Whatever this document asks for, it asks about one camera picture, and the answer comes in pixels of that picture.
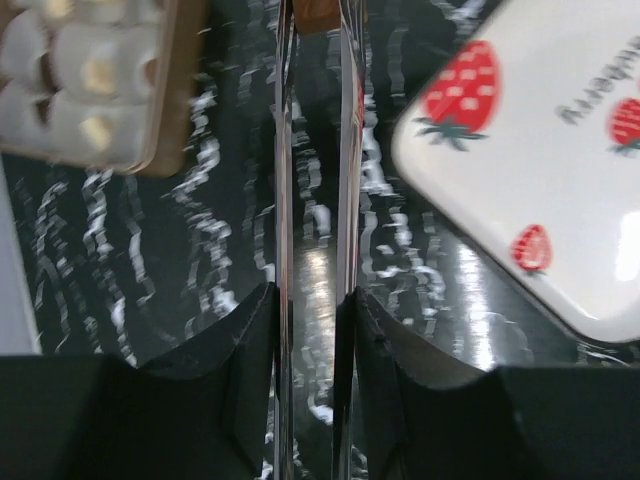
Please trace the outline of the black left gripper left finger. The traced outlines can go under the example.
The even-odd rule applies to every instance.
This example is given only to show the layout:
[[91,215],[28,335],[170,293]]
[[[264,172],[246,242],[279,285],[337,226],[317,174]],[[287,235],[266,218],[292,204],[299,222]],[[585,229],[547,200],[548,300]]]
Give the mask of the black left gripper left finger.
[[141,367],[113,355],[1,360],[5,479],[252,479],[259,475],[277,290]]

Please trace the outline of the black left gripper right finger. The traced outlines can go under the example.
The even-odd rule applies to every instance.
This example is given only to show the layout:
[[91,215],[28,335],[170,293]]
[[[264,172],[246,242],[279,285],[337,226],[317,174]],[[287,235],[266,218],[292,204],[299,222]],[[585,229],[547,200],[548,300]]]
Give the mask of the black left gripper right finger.
[[639,372],[476,369],[410,331],[363,289],[352,298],[373,479],[635,479]]

